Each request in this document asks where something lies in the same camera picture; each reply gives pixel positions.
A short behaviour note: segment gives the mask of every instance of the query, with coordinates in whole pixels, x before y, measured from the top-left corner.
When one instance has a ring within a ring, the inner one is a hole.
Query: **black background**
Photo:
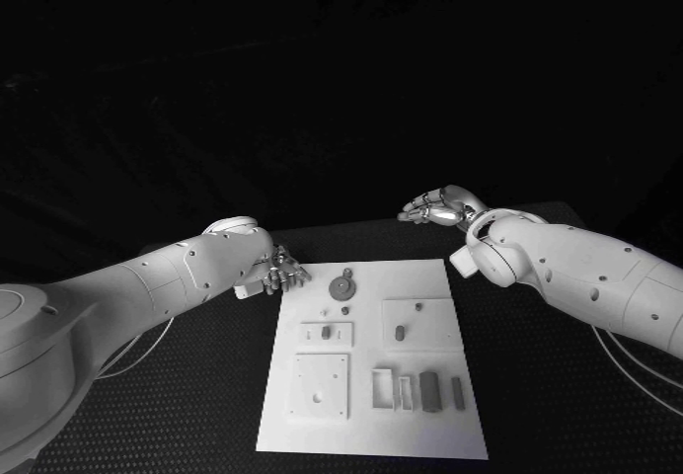
[[[674,11],[225,3],[4,11],[3,279],[233,215],[386,218],[448,184],[490,206],[565,200],[680,264]]]

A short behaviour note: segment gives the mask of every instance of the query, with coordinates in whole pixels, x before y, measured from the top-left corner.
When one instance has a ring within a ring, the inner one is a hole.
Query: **black table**
[[[517,208],[582,226],[562,202]],[[274,238],[303,263],[447,259],[464,244],[457,229],[392,219]],[[683,419],[627,381],[589,326],[530,287],[499,288],[481,275],[464,280],[450,264],[447,273],[491,461],[257,452],[282,297],[238,300],[231,290],[176,319],[130,372],[95,382],[35,472],[682,472]],[[683,362],[640,343],[628,347],[683,379]],[[674,389],[635,376],[683,406]]]

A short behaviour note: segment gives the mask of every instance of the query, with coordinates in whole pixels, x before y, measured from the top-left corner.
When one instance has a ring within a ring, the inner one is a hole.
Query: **wire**
[[[135,343],[140,341],[140,338],[143,337],[143,335],[140,335],[130,343],[128,343],[128,346],[125,347],[125,349],[118,353],[118,355],[114,357],[114,359],[111,360],[110,363],[107,363],[104,365],[104,367],[99,369],[99,373],[97,374],[97,376],[99,376],[108,369],[110,367],[118,362],[120,358],[125,355],[125,353],[128,352],[128,350],[135,346]]]
[[[615,366],[618,367],[620,371],[624,373],[624,375],[628,377],[630,381],[637,385],[637,387],[640,388],[640,390],[654,399],[654,401],[657,401],[676,415],[679,415],[680,417],[683,417],[683,412],[676,409],[674,407],[672,407],[672,405],[669,405],[644,387],[643,385],[640,384],[640,382],[633,378],[633,375],[627,372],[627,370],[624,369],[623,365],[620,364],[620,362],[617,361],[615,357],[612,356],[612,353],[608,349],[608,347],[605,346],[605,342],[602,341],[602,338],[601,338],[601,335],[598,333],[598,329],[595,328],[595,326],[591,326],[594,328],[594,333],[595,333],[595,337],[598,338],[598,341],[601,343],[601,346],[602,346],[602,349],[605,350],[605,353],[607,355],[610,356],[610,359],[612,360],[612,362],[615,363]]]
[[[664,382],[669,382],[672,385],[683,389],[683,384],[679,383],[676,380],[672,380],[666,375],[659,373],[653,368],[650,368],[637,358],[635,356],[628,352],[627,348],[623,346],[623,343],[617,340],[615,335],[608,331],[608,336],[612,338],[612,341],[615,342],[617,346],[620,346],[620,349],[623,350],[624,354],[627,357],[643,367],[656,377],[659,377]]]
[[[161,335],[157,337],[157,340],[153,343],[153,346],[147,349],[147,352],[141,355],[141,357],[123,370],[120,370],[118,372],[114,372],[114,373],[107,373],[105,375],[99,375],[95,378],[95,380],[101,380],[104,378],[110,378],[110,377],[115,377],[117,375],[121,375],[125,371],[128,371],[143,361],[143,359],[150,355],[150,352],[154,350],[154,347],[157,346],[157,344],[161,342],[161,339],[164,338],[169,327],[172,326],[173,319],[174,318],[169,319],[169,323],[167,323],[167,326],[164,327],[164,331],[161,332]]]

